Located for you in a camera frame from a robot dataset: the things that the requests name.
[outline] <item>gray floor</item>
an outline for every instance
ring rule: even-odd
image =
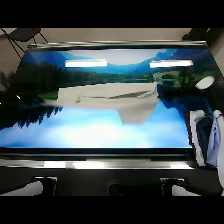
[[[42,28],[48,42],[93,41],[93,40],[181,40],[190,28]],[[37,43],[44,43],[42,37],[36,36]],[[23,49],[28,44],[20,43]],[[224,73],[224,36],[217,41],[212,53]],[[8,75],[16,71],[20,58],[6,38],[0,38],[0,71]]]

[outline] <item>sky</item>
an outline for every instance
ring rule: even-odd
[[[106,59],[107,63],[117,65],[137,64],[153,58],[158,52],[167,49],[110,49],[110,50],[72,50],[67,53],[94,59]]]
[[[185,148],[185,121],[159,101],[144,123],[123,125],[116,110],[64,107],[49,119],[0,131],[1,147]]]

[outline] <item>person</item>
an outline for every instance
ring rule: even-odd
[[[222,31],[223,28],[192,28],[189,34],[185,34],[182,37],[182,40],[205,40],[208,47],[211,48],[220,37]]]

